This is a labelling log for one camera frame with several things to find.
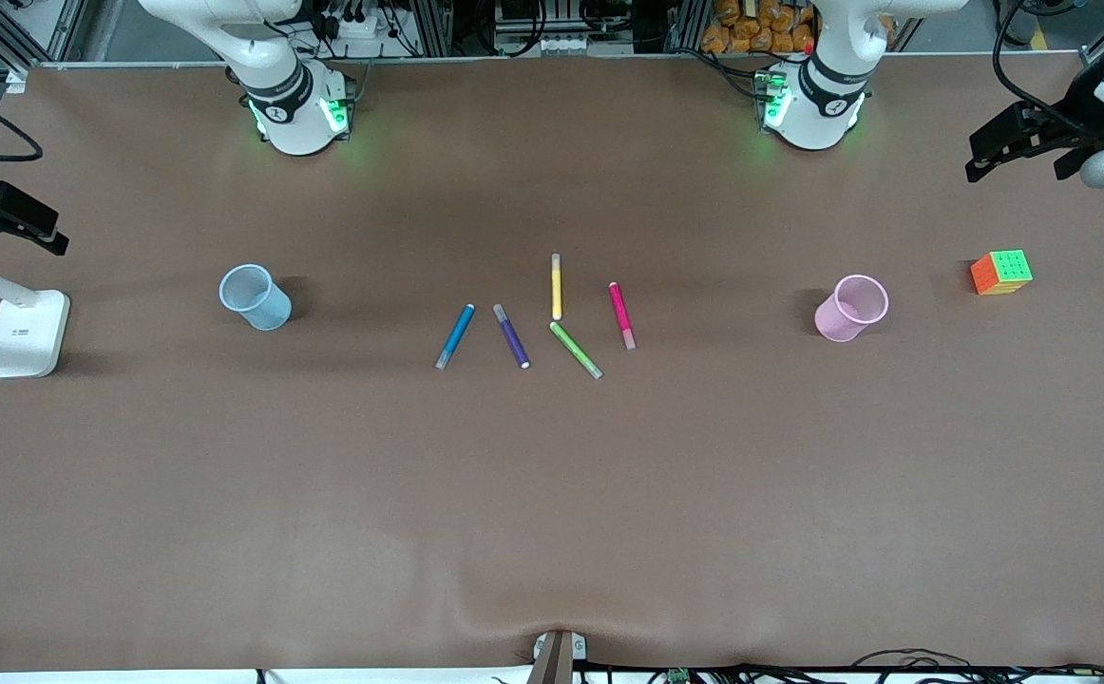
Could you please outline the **pink marker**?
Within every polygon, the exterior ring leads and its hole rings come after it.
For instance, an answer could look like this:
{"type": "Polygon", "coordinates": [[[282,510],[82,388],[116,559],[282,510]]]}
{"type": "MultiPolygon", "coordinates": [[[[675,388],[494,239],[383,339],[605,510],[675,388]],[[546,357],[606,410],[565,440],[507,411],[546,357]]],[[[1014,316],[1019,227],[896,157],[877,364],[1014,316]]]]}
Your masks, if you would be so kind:
{"type": "Polygon", "coordinates": [[[624,292],[620,286],[613,281],[608,285],[608,292],[611,295],[611,303],[613,307],[614,316],[616,316],[617,325],[619,328],[619,333],[622,342],[624,342],[624,348],[627,351],[634,351],[638,348],[638,342],[636,342],[635,331],[631,329],[631,319],[629,316],[629,308],[626,306],[626,300],[624,298],[624,292]]]}

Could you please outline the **blue marker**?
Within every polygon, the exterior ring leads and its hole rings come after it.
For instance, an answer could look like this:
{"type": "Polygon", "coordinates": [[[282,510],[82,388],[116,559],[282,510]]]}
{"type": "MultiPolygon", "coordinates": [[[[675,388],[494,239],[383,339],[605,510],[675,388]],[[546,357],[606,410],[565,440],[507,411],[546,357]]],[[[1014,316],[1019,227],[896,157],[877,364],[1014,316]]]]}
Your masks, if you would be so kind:
{"type": "Polygon", "coordinates": [[[452,325],[447,339],[440,350],[438,359],[435,362],[435,368],[443,370],[446,368],[452,360],[453,354],[457,351],[457,348],[461,345],[461,338],[465,336],[466,330],[473,324],[473,316],[477,311],[477,308],[473,303],[465,304],[461,308],[460,314],[456,317],[455,324],[452,325]]]}

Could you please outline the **multicoloured puzzle cube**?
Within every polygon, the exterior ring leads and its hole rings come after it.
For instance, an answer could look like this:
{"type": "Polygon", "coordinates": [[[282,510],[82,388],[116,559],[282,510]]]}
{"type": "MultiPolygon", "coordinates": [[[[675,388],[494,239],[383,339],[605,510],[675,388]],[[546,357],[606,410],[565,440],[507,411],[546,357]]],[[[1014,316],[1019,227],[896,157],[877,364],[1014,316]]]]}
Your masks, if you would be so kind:
{"type": "Polygon", "coordinates": [[[1022,250],[987,252],[969,265],[975,293],[1007,295],[1034,280],[1033,269],[1022,250]]]}

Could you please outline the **pink mesh cup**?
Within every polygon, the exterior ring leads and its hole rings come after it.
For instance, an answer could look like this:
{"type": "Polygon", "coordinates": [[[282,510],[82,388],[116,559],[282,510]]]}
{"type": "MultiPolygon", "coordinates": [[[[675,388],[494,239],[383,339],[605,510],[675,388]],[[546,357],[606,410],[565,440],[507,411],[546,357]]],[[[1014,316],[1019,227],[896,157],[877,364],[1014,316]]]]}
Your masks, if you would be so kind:
{"type": "Polygon", "coordinates": [[[831,342],[850,342],[889,312],[889,293],[869,275],[843,276],[814,311],[814,329],[831,342]]]}

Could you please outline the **light blue mesh cup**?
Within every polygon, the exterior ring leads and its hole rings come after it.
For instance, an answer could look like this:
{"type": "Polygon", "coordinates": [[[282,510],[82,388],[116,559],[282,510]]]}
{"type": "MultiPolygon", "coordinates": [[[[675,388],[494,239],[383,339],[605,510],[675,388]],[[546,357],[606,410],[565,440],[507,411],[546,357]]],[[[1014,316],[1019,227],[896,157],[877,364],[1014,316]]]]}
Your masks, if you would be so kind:
{"type": "Polygon", "coordinates": [[[273,331],[291,320],[291,298],[282,291],[269,270],[259,264],[238,265],[226,272],[217,288],[220,303],[243,316],[253,329],[273,331]]]}

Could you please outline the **orange snack bag pile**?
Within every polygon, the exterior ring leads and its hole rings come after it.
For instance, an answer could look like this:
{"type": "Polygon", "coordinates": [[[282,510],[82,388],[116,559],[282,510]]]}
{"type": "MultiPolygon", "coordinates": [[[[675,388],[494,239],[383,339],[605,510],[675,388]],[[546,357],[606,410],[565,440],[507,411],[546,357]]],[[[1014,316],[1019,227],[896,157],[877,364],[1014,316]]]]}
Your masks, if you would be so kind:
{"type": "Polygon", "coordinates": [[[710,0],[699,50],[813,53],[820,17],[809,0],[710,0]]]}

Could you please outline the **white power strip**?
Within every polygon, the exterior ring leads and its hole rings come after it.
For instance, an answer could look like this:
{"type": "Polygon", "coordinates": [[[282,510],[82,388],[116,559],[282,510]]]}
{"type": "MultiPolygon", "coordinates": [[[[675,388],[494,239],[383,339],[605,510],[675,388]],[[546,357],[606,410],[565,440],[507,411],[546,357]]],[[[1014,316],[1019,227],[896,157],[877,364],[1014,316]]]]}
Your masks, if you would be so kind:
{"type": "Polygon", "coordinates": [[[351,8],[348,14],[328,12],[321,19],[317,19],[314,26],[320,29],[323,38],[328,40],[361,40],[361,42],[383,40],[388,38],[390,30],[386,19],[376,8],[367,8],[362,11],[351,8]]]}

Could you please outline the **green marker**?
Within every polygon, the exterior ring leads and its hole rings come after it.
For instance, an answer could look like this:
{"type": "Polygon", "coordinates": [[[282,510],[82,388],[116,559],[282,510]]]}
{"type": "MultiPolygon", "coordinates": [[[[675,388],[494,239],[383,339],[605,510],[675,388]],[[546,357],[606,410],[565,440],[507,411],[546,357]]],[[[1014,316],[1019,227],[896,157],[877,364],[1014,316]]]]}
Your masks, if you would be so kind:
{"type": "Polygon", "coordinates": [[[586,368],[590,376],[594,380],[599,380],[603,377],[603,371],[601,371],[599,365],[595,363],[594,359],[580,348],[578,342],[575,341],[573,336],[567,332],[567,330],[561,325],[560,321],[549,321],[549,330],[558,338],[561,345],[564,346],[574,359],[577,359],[578,364],[586,368]]]}

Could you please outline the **purple marker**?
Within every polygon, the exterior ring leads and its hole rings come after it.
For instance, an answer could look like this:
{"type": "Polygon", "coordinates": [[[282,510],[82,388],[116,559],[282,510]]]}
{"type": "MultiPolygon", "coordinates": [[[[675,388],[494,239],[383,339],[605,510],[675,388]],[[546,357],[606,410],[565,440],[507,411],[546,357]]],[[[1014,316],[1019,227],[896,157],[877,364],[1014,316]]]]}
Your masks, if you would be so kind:
{"type": "Polygon", "coordinates": [[[526,353],[526,346],[523,345],[521,338],[518,336],[512,320],[509,319],[509,316],[505,311],[505,306],[493,304],[492,312],[497,319],[497,323],[500,325],[501,331],[503,331],[505,343],[507,343],[510,353],[512,353],[518,368],[530,368],[531,362],[529,355],[526,353]]]}

